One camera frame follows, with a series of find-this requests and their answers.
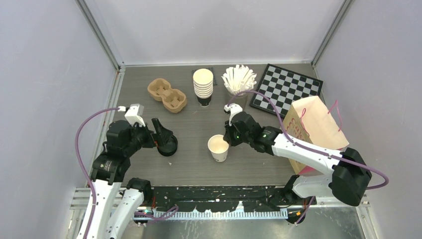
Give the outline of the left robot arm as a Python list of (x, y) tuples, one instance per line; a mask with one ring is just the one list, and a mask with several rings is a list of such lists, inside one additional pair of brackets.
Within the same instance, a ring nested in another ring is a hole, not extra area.
[(126, 185), (122, 201), (112, 210), (120, 192), (130, 158), (143, 148), (157, 148), (163, 156), (177, 151), (178, 141), (174, 133), (153, 118), (154, 130), (139, 120), (130, 123), (118, 120), (111, 123), (106, 132), (103, 150), (94, 160), (89, 175), (90, 198), (81, 224), (79, 239), (118, 239), (133, 218), (139, 206), (152, 202), (153, 189), (150, 181), (132, 178)]

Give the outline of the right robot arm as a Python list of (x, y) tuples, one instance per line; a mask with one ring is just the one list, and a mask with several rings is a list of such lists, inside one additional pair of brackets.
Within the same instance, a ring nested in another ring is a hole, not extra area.
[(294, 137), (288, 139), (279, 128), (261, 127), (246, 112), (228, 114), (223, 139), (230, 146), (246, 143), (257, 152), (293, 159), (320, 172), (317, 176), (291, 176), (284, 189), (288, 203), (294, 205), (311, 196), (334, 196), (349, 206), (360, 204), (372, 173), (357, 150), (332, 150)]

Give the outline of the white paper coffee cup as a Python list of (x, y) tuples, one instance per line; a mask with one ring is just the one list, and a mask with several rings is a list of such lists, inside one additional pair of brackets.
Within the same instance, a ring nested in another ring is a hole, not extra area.
[(216, 162), (224, 162), (228, 155), (229, 144), (223, 139), (223, 135), (212, 136), (207, 143), (213, 159)]

